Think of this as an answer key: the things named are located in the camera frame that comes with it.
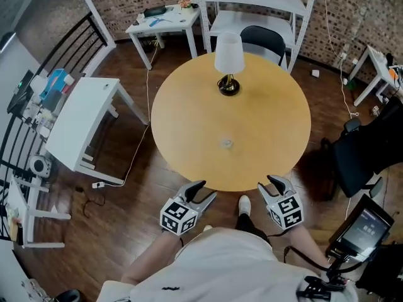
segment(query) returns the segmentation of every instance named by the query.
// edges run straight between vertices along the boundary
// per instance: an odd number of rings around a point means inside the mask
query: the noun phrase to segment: wooden floor
[[[186,40],[168,41],[166,49],[159,50],[154,59],[154,67],[149,74],[150,105],[164,79],[178,66],[190,59]],[[320,69],[321,76],[310,76],[312,69]],[[102,64],[98,76],[116,77],[123,87],[147,113],[146,98],[147,71],[131,43],[119,45]],[[339,76],[328,70],[297,61],[292,76],[300,84],[310,106],[312,131],[304,156],[287,175],[300,193],[306,215],[306,226],[310,233],[325,249],[329,237],[342,224],[348,199],[339,193],[332,201],[323,201],[325,193],[326,162],[320,155],[320,140],[323,137],[336,140],[349,119],[343,103]],[[346,93],[347,103],[352,106],[355,95]],[[139,144],[144,125],[133,117],[127,107],[115,100],[120,117],[104,119],[90,149],[96,157],[97,170],[123,177],[129,167],[133,153]],[[364,123],[371,121],[369,115],[373,105],[379,105],[370,96],[352,111],[360,112]],[[385,206],[390,214],[403,210],[403,198],[399,192],[403,183],[403,166],[395,165],[381,175],[384,187],[377,196],[378,204]],[[106,280],[119,280],[123,270],[141,254],[160,233],[159,212],[169,197],[187,180],[170,169],[162,158],[152,138],[151,130],[133,163],[132,170],[124,187],[91,189],[95,180],[82,174],[73,173],[64,167],[59,168],[57,180],[52,184],[50,194],[40,196],[39,206],[51,208],[56,205],[61,212],[69,211],[71,221],[39,221],[35,225],[36,240],[65,242],[64,249],[21,249],[16,248],[17,256],[30,276],[34,277],[43,289],[55,296],[67,289],[82,291],[89,301],[95,301]],[[75,191],[84,188],[84,193]],[[251,218],[256,226],[267,234],[277,233],[266,213],[264,201],[257,190],[247,193],[252,201]],[[237,200],[240,193],[220,193],[197,226],[186,236],[185,241],[201,232],[207,224],[233,227],[236,222]],[[86,207],[86,218],[82,207],[86,196],[104,206],[90,203]],[[351,200],[350,210],[360,199],[356,195]],[[403,239],[403,221],[397,215],[390,240]],[[275,238],[273,250],[281,257],[287,244],[286,238]],[[291,263],[302,264],[290,257]],[[361,301],[375,301],[376,297],[363,295]]]

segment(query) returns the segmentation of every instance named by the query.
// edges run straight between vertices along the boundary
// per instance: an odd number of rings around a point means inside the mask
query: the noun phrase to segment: table lamp
[[[245,68],[241,36],[237,33],[221,33],[217,37],[214,66],[225,74],[217,83],[220,92],[226,96],[237,94],[240,85],[234,79],[234,74],[242,72]]]

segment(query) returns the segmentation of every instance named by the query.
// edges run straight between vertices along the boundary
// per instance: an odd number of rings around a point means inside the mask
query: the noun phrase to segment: white table
[[[109,111],[115,118],[118,117],[116,109],[111,105],[116,92],[141,122],[147,125],[149,120],[122,87],[119,79],[83,77],[65,102],[45,148],[72,171],[123,184],[123,180],[95,171],[93,164],[83,161],[93,159],[85,154],[85,150],[105,113]]]
[[[28,186],[37,190],[48,192],[47,188],[41,187],[36,184],[31,184],[26,181],[22,181],[21,179],[15,178],[14,175],[11,176],[10,179],[10,186],[8,189],[8,196],[7,196],[7,205],[10,206],[12,209],[18,210],[18,218],[21,220],[21,225],[23,227],[23,246],[24,247],[31,247],[31,248],[48,248],[48,249],[60,249],[64,247],[64,243],[33,243],[30,242],[29,236],[33,237],[30,233],[33,232],[33,221],[34,217],[45,217],[45,218],[55,218],[60,220],[69,220],[71,219],[70,214],[62,214],[53,211],[44,211],[38,210],[34,206],[28,205],[26,202],[24,195],[21,191],[20,184],[24,186]]]
[[[364,54],[361,56],[361,59],[358,61],[356,66],[354,67],[353,71],[348,77],[348,80],[352,80],[353,77],[357,74],[361,66],[364,64],[364,61],[366,58],[370,56],[371,61],[373,65],[375,66],[375,69],[377,70],[377,75],[375,78],[371,81],[371,83],[367,86],[367,88],[357,97],[357,99],[354,101],[354,106],[359,105],[363,99],[372,91],[372,89],[380,82],[382,79],[385,81],[385,84],[377,91],[376,95],[379,96],[380,93],[382,93],[385,88],[388,85],[393,86],[394,88],[398,88],[398,86],[395,86],[395,82],[389,74],[389,69],[387,68],[386,65],[386,58],[381,54],[380,52],[376,51],[374,48],[371,46],[367,46]]]
[[[160,33],[185,30],[186,36],[188,37],[188,43],[189,43],[189,47],[190,47],[191,57],[192,58],[197,57],[195,39],[193,37],[193,31],[192,31],[191,27],[193,26],[193,24],[195,23],[195,21],[198,17],[200,17],[200,22],[202,21],[202,17],[200,14],[200,8],[196,8],[192,14],[188,14],[188,13],[182,11],[180,5],[178,5],[178,4],[173,4],[173,5],[166,6],[166,7],[167,7],[167,9],[169,9],[169,11],[165,12],[164,14],[157,16],[157,17],[147,18],[147,20],[145,22],[143,22],[139,25],[131,25],[126,30],[126,33],[128,33],[130,35],[134,45],[137,48],[137,51],[140,54],[140,57],[142,58],[145,66],[149,70],[151,70],[152,66],[139,42],[139,39],[137,38],[137,35],[140,33],[145,33],[145,34],[155,33],[160,47],[164,48],[165,44],[161,38]],[[157,23],[156,25],[154,25],[153,27],[150,27],[150,24],[153,21],[155,21],[156,18],[165,19],[168,21],[161,21],[161,22]],[[203,33],[204,48],[206,48],[204,32],[203,32],[203,30],[201,32]]]

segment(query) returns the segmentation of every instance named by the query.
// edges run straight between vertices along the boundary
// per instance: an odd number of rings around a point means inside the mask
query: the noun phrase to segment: screen
[[[372,251],[388,229],[388,225],[382,219],[364,209],[341,240],[352,243],[361,252]]]

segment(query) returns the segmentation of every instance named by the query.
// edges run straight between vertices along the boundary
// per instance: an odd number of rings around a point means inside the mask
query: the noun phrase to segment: white sneaker
[[[248,216],[251,215],[251,201],[249,200],[249,197],[245,194],[239,198],[238,208],[239,216],[241,216],[242,214],[247,214]]]

